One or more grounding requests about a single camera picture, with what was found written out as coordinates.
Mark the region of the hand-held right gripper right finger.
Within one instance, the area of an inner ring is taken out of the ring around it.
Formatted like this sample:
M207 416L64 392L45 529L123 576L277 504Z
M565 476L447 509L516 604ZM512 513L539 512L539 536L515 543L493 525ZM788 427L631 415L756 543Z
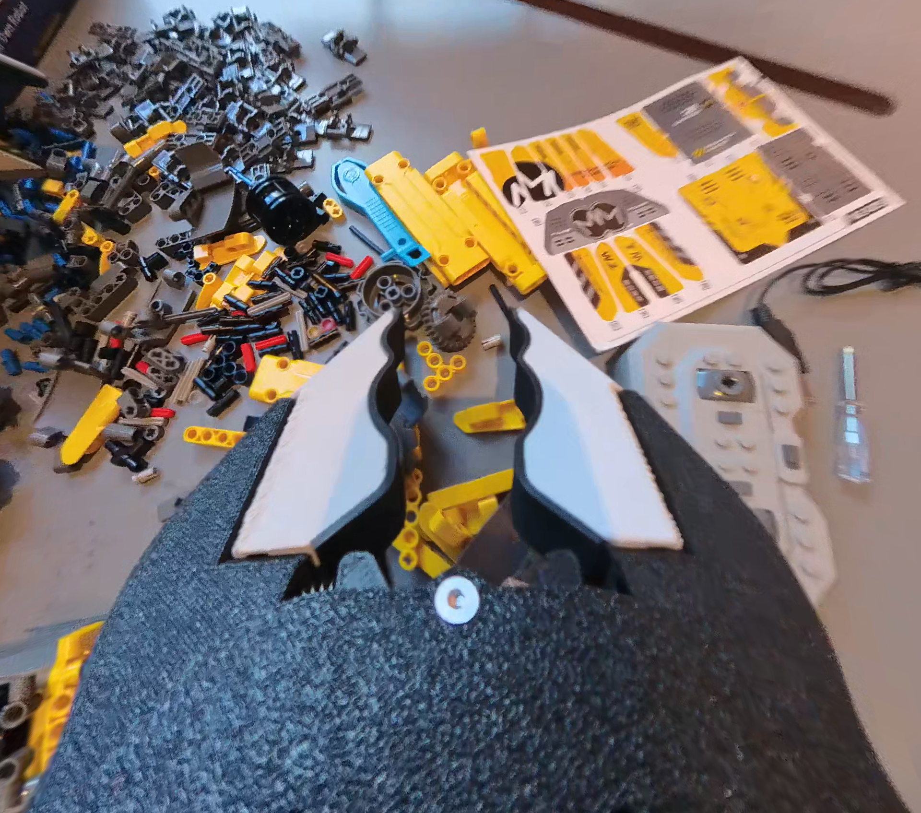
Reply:
M683 536L620 399L620 387L545 324L490 293L508 323L515 443L513 523L536 551L679 551Z

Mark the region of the grey wheel hub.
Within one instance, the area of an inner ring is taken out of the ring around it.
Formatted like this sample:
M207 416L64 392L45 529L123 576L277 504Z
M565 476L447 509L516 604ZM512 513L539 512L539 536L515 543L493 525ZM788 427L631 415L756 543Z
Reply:
M368 270L357 290L356 310L366 324L396 311L410 331L422 325L424 282L420 272L403 263L387 262Z

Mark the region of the blue brick separator tool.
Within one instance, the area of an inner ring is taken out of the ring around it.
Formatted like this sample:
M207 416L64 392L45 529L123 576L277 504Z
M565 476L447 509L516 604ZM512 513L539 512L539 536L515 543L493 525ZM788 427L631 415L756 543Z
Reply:
M385 240L387 248L380 253L383 261L398 260L413 267L430 259L371 183L366 164L352 158L336 162L331 167L331 186L339 200L369 219Z

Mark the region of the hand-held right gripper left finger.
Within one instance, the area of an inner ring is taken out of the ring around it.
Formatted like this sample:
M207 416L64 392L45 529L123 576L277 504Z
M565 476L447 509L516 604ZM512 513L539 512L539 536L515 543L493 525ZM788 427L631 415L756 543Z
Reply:
M401 529L405 327L390 311L289 400L292 404L232 543L234 559L387 548Z

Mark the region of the black wheel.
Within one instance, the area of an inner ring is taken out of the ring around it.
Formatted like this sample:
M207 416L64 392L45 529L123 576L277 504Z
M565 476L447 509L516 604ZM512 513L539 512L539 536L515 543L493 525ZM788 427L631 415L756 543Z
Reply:
M286 177L273 175L248 186L245 205L271 241L294 246L328 224L326 199L308 184L298 186Z

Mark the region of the yellow sticker sheet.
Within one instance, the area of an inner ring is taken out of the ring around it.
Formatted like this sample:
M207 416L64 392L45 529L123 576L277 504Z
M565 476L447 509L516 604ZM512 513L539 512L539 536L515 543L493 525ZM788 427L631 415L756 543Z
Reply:
M904 205L743 58L469 158L595 353Z

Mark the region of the pile of small black pieces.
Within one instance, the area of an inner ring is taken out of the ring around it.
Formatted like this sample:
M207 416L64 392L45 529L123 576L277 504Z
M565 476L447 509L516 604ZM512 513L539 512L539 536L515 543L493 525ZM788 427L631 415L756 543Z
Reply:
M53 474L109 461L155 481L176 410L221 419L262 360L338 352L357 332L355 263L328 225L294 246L246 211L248 186L312 171L322 140L365 141L350 73L305 94L299 43L249 8L180 6L142 31L96 23L2 146L38 167L2 182L2 430Z

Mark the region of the grey battery box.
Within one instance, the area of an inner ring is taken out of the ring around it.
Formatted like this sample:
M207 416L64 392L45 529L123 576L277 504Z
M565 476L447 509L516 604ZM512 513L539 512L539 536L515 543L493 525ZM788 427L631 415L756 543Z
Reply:
M808 489L796 357L754 326L664 322L617 358L614 380L645 397L742 497L821 606L836 569Z

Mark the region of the yellow toy brick car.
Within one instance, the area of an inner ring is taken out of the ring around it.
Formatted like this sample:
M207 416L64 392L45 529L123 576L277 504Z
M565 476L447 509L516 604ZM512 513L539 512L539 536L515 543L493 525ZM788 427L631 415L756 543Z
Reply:
M32 630L1 650L1 810L27 811L71 714L102 617Z

